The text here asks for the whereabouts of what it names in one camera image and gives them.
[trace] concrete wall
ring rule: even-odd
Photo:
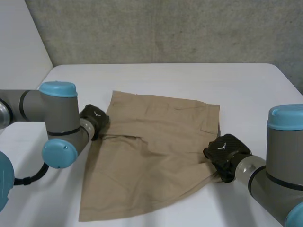
[[[54,65],[266,62],[303,92],[300,0],[26,0]]]

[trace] light blue cap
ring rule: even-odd
[[[59,169],[69,167],[78,157],[76,148],[68,141],[51,139],[42,149],[42,158],[50,167]]]
[[[279,105],[271,108],[267,126],[284,131],[303,130],[303,104]]]
[[[70,82],[45,82],[41,84],[39,91],[55,97],[74,98],[77,97],[76,86]]]
[[[15,173],[9,158],[0,151],[0,212],[8,202],[9,191],[13,188]]]
[[[303,202],[296,205],[285,219],[285,227],[303,226]]]

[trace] beige shorts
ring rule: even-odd
[[[79,221],[126,218],[217,180],[203,149],[217,137],[218,105],[114,91],[110,127],[92,143]]]

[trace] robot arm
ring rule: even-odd
[[[230,134],[210,143],[204,154],[222,181],[240,181],[283,226],[302,227],[303,105],[272,108],[267,125],[266,161]]]
[[[108,121],[92,105],[79,113],[72,83],[46,82],[39,90],[0,90],[0,128],[15,122],[45,122],[49,140],[42,157],[53,168],[69,167]]]

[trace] fabric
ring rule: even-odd
[[[114,91],[110,126],[89,151],[79,221],[151,212],[217,181],[203,150],[217,137],[219,109]]]

